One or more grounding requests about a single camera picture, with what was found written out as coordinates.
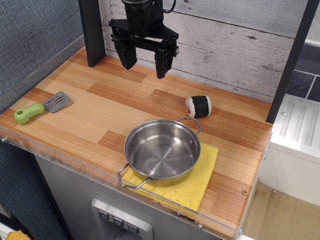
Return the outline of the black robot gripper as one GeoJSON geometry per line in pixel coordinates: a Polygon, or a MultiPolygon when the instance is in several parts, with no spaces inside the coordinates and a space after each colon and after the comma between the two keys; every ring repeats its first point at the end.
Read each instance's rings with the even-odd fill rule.
{"type": "Polygon", "coordinates": [[[179,35],[163,23],[164,14],[173,12],[176,1],[170,9],[164,9],[161,0],[124,0],[123,3],[126,18],[108,22],[122,66],[129,70],[135,65],[136,47],[153,51],[157,78],[164,78],[172,68],[173,56],[179,53],[179,35]]]}

